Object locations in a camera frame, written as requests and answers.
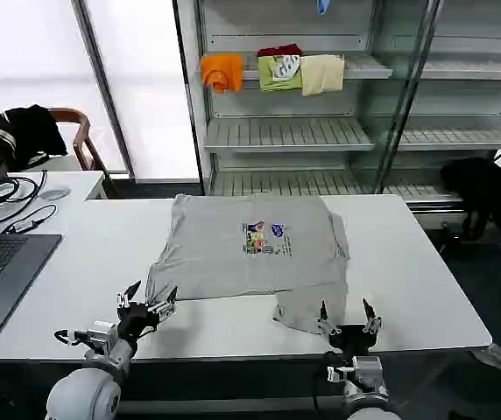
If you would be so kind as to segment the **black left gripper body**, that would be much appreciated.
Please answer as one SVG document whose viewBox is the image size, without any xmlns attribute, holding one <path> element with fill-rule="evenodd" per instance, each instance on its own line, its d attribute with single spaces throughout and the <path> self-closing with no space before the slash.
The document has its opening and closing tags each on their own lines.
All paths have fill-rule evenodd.
<svg viewBox="0 0 501 420">
<path fill-rule="evenodd" d="M 160 323 L 160 315 L 150 311 L 144 303 L 130 302 L 117 308 L 119 323 L 118 337 L 122 340 L 139 340 L 145 334 L 153 333 Z"/>
</svg>

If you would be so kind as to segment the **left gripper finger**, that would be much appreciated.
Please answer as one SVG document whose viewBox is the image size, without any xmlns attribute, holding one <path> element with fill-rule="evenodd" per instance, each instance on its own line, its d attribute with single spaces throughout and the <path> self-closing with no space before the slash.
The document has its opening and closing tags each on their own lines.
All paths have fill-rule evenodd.
<svg viewBox="0 0 501 420">
<path fill-rule="evenodd" d="M 175 312 L 177 291 L 178 287 L 173 286 L 172 289 L 166 293 L 166 298 L 164 301 L 159 301 L 154 304 L 147 304 L 146 306 L 148 312 L 159 317 L 169 317 Z"/>
<path fill-rule="evenodd" d="M 117 294 L 117 308 L 126 309 L 131 306 L 133 298 L 136 295 L 141 282 L 137 281 L 129 286 L 124 292 Z"/>
</svg>

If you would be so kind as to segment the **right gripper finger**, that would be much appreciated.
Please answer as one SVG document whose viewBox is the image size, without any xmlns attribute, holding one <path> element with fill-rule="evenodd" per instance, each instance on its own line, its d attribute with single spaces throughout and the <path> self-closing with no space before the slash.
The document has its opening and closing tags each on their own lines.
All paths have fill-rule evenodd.
<svg viewBox="0 0 501 420">
<path fill-rule="evenodd" d="M 321 301 L 320 315 L 317 318 L 317 326 L 325 335 L 338 335 L 342 332 L 337 325 L 333 325 L 328 320 L 328 309 L 324 300 Z"/>
<path fill-rule="evenodd" d="M 382 318 L 375 313 L 374 307 L 365 298 L 363 299 L 363 308 L 367 318 L 363 332 L 378 334 L 382 327 Z"/>
</svg>

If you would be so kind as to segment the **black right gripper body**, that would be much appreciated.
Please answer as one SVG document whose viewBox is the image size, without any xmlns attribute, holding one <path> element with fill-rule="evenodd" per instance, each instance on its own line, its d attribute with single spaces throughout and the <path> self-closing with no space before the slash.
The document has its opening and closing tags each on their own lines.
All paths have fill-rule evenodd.
<svg viewBox="0 0 501 420">
<path fill-rule="evenodd" d="M 364 325 L 339 325 L 337 331 L 328 336 L 328 343 L 347 357 L 366 356 L 376 344 L 376 334 Z"/>
</svg>

